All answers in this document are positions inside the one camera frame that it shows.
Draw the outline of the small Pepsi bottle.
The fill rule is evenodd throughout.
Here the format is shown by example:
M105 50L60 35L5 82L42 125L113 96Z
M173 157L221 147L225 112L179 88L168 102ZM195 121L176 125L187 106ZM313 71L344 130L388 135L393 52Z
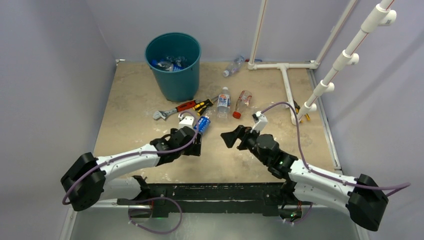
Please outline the small Pepsi bottle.
M213 110L211 107L208 107L202 116L199 118L197 125L194 126L195 130L198 130L200 134L204 134L208 127L211 124L211 116L213 114Z
M177 67L174 67L174 65L170 61L167 61L167 60L158 61L158 60L153 59L151 61L151 64L156 69L161 70L161 71L165 71L165 72L178 72L178 71L183 70L183 69L178 69Z

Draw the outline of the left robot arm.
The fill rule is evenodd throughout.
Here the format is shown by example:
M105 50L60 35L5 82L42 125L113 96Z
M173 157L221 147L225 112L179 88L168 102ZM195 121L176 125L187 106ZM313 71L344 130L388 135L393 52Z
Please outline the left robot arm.
M172 163L181 156L201 155L202 134L184 126L150 143L115 155L82 154L62 176L63 205L83 211L99 201L122 199L142 205L152 196L144 177L134 171Z

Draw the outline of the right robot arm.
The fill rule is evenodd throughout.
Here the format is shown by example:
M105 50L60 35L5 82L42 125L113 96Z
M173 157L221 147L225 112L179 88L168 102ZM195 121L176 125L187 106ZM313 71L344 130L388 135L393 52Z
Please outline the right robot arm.
M372 177L353 177L306 166L298 157L281 150L271 134L261 134L251 127L239 125L220 136L227 148L239 140L238 150L248 150L274 177L285 180L280 191L284 202L323 205L348 215L364 229L379 229L389 199Z

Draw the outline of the white-label clear bottle white cap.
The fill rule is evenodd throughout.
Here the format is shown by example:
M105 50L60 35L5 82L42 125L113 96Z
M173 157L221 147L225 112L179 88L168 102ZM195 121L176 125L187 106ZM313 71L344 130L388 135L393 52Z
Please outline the white-label clear bottle white cap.
M217 117L219 119L227 119L231 107L230 91L227 87L223 87L217 99Z

